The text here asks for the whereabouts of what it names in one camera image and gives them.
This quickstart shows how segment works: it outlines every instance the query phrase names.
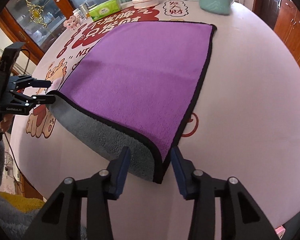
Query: cabinet handle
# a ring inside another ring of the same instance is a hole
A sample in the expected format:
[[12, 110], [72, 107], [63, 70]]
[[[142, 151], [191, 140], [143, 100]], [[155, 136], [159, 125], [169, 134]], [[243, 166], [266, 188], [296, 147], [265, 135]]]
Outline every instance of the cabinet handle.
[[21, 31], [19, 31], [19, 35], [21, 36], [21, 38], [23, 38], [24, 39], [24, 41], [26, 41], [27, 40], [27, 38], [23, 35], [23, 33], [21, 32]]
[[279, 0], [279, 2], [278, 2], [278, 8], [279, 9], [281, 8], [281, 2], [282, 2], [282, 0]]
[[293, 9], [293, 6], [290, 6], [288, 3], [286, 3], [286, 5], [288, 5], [288, 7], [290, 7], [291, 9]]

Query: cartoon dog illustration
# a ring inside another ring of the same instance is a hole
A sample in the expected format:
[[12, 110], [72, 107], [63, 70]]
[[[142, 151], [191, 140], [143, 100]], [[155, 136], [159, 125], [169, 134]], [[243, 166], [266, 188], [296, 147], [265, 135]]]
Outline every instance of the cartoon dog illustration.
[[48, 69], [51, 69], [51, 67], [53, 66], [53, 64], [54, 64], [54, 62], [52, 62], [52, 63], [50, 64], [50, 66], [48, 67]]
[[26, 125], [26, 133], [30, 133], [32, 137], [39, 138], [41, 134], [47, 139], [50, 137], [54, 125], [55, 117], [46, 108], [45, 105], [40, 105], [30, 114]]
[[[54, 80], [56, 80], [57, 78], [62, 77], [62, 80], [61, 80], [61, 84], [62, 84], [63, 81], [64, 81], [64, 78], [66, 76], [66, 73], [67, 73], [67, 71], [66, 71], [67, 70], [67, 63], [68, 62], [65, 62], [65, 59], [63, 58], [62, 60], [60, 60], [58, 66], [55, 66], [52, 70], [51, 70], [51, 65], [50, 65], [45, 80], [50, 80], [51, 83], [53, 83]], [[44, 90], [45, 90], [45, 93], [48, 92], [48, 88], [40, 88], [36, 92], [36, 94], [38, 95], [41, 92], [43, 92]]]

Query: white tablecloth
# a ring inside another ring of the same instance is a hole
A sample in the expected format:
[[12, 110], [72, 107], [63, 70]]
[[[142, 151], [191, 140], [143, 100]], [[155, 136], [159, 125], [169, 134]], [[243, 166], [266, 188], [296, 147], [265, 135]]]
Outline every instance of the white tablecloth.
[[[78, 33], [66, 30], [33, 76], [58, 86], [101, 36], [125, 22], [158, 18], [216, 25], [208, 72], [180, 150], [212, 177], [236, 176], [272, 225], [283, 224], [300, 211], [297, 63], [277, 35], [241, 4], [232, 5], [230, 16], [220, 16], [201, 10], [197, 2], [160, 2], [149, 10], [130, 7], [92, 26], [87, 19]], [[11, 141], [21, 171], [45, 198], [65, 177], [90, 177], [108, 164], [44, 108], [17, 116]], [[109, 203], [114, 239], [187, 239], [192, 206], [179, 194], [171, 167], [162, 185], [128, 174], [122, 196]], [[216, 231], [219, 239], [219, 224]]]

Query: floor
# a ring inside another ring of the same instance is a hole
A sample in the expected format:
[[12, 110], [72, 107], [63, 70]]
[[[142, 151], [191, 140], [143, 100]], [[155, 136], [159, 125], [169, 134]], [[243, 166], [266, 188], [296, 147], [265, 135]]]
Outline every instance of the floor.
[[[11, 135], [6, 133], [8, 140], [10, 140]], [[15, 184], [14, 184], [14, 177], [13, 177], [13, 158], [9, 154], [10, 149], [7, 143], [5, 136], [3, 136], [4, 142], [4, 151], [5, 151], [5, 169], [3, 170], [2, 175], [2, 184], [0, 186], [0, 191], [7, 192], [10, 194], [15, 194]]]

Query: pink figurine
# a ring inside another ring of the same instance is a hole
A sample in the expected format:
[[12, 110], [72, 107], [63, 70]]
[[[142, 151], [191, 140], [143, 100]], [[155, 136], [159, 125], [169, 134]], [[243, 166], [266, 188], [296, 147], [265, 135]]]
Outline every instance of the pink figurine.
[[65, 20], [63, 26], [67, 27], [67, 29], [75, 30], [77, 27], [80, 26], [80, 19], [74, 15], [71, 15], [69, 20]]

